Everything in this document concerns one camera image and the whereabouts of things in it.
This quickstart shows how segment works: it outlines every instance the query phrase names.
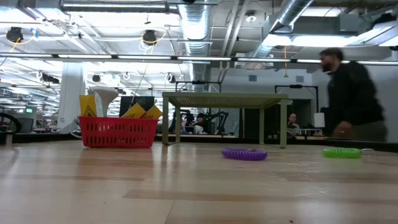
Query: man's hand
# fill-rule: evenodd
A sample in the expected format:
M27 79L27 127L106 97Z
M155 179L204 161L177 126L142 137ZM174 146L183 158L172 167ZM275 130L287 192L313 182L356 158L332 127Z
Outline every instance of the man's hand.
M350 122L342 121L335 129L333 133L334 138L340 139L352 139L353 137L353 125Z

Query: green coil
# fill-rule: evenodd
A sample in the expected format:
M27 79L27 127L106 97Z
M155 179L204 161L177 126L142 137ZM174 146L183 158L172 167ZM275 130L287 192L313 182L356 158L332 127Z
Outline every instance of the green coil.
M322 154L327 158L359 159L361 158L362 152L361 150L355 148L338 147L324 149Z

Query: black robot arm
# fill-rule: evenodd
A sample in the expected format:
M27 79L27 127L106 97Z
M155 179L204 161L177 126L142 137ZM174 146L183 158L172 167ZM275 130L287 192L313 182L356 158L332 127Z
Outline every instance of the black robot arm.
M220 120L218 121L218 127L217 127L217 131L215 134L224 134L225 133L224 124L225 124L225 121L226 121L228 115L229 115L229 113L224 112L224 111L220 111L215 114L207 114L206 115L207 121L211 121L212 119L215 119L215 118L220 118Z

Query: red basket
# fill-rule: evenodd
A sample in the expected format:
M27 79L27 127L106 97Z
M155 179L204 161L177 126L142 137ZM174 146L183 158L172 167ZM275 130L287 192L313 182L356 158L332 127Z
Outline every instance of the red basket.
M156 119L79 117L83 144L88 147L151 147Z

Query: yellow caution sign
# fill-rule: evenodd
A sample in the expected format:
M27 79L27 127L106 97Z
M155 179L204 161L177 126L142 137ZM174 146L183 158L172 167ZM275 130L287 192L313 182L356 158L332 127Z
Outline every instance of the yellow caution sign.
M163 113L155 105L151 107L141 118L144 119L159 119Z
M102 117L102 101L98 95L80 96L80 114L82 116Z
M122 118L140 118L144 114L145 110L142 108L142 106L136 103L122 116Z

